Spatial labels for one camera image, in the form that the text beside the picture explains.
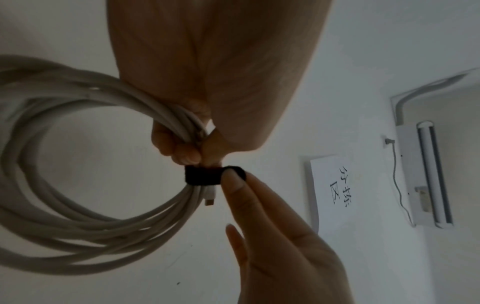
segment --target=paper sign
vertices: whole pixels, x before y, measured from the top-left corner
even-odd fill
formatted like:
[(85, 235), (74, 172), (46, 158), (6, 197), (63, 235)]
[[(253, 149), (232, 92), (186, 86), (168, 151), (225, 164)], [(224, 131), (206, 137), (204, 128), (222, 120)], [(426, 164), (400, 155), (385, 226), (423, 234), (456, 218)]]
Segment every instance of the paper sign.
[(318, 209), (318, 233), (331, 233), (354, 215), (353, 174), (346, 157), (333, 155), (310, 161)]

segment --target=white cable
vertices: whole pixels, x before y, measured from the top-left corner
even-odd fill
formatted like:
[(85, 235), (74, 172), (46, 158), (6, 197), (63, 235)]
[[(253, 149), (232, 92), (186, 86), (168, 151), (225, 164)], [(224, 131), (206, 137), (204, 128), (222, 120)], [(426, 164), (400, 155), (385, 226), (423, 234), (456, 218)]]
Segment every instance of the white cable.
[[(114, 269), (158, 249), (180, 230), (203, 199), (215, 197), (214, 186), (187, 185), (156, 209), (119, 220), (90, 211), (49, 185), (36, 165), (46, 132), (63, 115), (106, 106), (123, 106), (150, 116), (185, 142), (199, 142), (207, 135), (191, 112), (159, 103), (114, 77), (34, 58), (0, 56), (0, 224), (28, 241), (69, 253), (30, 257), (0, 247), (0, 265), (65, 275)], [(58, 215), (26, 199), (17, 168), (33, 193)], [(108, 262), (90, 261), (118, 253), (129, 255)]]

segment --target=white wall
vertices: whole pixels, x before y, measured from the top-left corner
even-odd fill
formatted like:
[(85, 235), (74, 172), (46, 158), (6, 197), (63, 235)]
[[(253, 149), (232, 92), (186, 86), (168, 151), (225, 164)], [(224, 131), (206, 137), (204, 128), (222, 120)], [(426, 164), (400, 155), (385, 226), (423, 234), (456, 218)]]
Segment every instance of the white wall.
[[(396, 9), (404, 6), (401, 1), (391, 0), (385, 7), (378, 0), (337, 0), (312, 65), (269, 141), (259, 151), (232, 155), (225, 162), (258, 175), (310, 220), (301, 159), (333, 153), (352, 159), (358, 214), (327, 241), (343, 259), (360, 304), (435, 301), (424, 230), (410, 228), (398, 207), (391, 180), (392, 152), (382, 143), (382, 136), (395, 137), (386, 92), (399, 93), (410, 89), (410, 83), (417, 86), (476, 63), (476, 57), (463, 56), (472, 60), (445, 67), (443, 63), (455, 53), (449, 49), (428, 61), (438, 64), (437, 68), (431, 71), (419, 65), (415, 70), (406, 55), (399, 56), (405, 50), (387, 46), (386, 37), (387, 41), (408, 42), (417, 35), (421, 54), (435, 50), (439, 39), (445, 38), (439, 34), (445, 25), (437, 27), (436, 22), (448, 12), (438, 7), (432, 10), (427, 3), (409, 1), (412, 9), (402, 11)], [(457, 16), (463, 11), (462, 7), (449, 12)], [(0, 12), (1, 52), (117, 74), (103, 3), (0, 0)], [(464, 19), (447, 18), (447, 26), (457, 26), (451, 34), (471, 30), (471, 23), (465, 22), (471, 20), (470, 15), (468, 11)], [(435, 33), (434, 43), (424, 43)], [(462, 50), (469, 50), (467, 39), (456, 37)], [(411, 68), (404, 69), (404, 64)], [(454, 71), (437, 75), (450, 70)], [(392, 85), (395, 79), (398, 86)], [(71, 116), (47, 138), (42, 154), (45, 175), (65, 194), (105, 214), (127, 217), (152, 209), (182, 186), (182, 172), (151, 147), (149, 132), (148, 119), (122, 109)], [(0, 301), (235, 302), (239, 276), (224, 236), (224, 226), (230, 221), (219, 195), (215, 207), (199, 208), (168, 244), (122, 269), (93, 276), (52, 277), (2, 268)], [(8, 234), (2, 234), (0, 241), (18, 249), (28, 246)]]
[(454, 229), (426, 229), (438, 304), (478, 303), (480, 290), (480, 87), (405, 106), (405, 122), (431, 120)]

